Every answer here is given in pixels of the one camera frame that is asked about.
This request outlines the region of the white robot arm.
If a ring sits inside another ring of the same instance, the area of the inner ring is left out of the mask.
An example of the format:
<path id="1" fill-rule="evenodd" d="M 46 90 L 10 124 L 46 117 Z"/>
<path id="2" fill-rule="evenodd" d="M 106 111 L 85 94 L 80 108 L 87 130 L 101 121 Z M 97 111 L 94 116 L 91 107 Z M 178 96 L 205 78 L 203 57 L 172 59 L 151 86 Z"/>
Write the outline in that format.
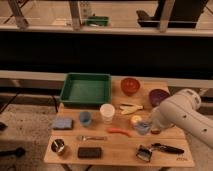
<path id="1" fill-rule="evenodd" d="M 165 130 L 174 124 L 213 149 L 213 120 L 198 112 L 200 106 L 197 92 L 182 89 L 152 109 L 153 126 Z"/>

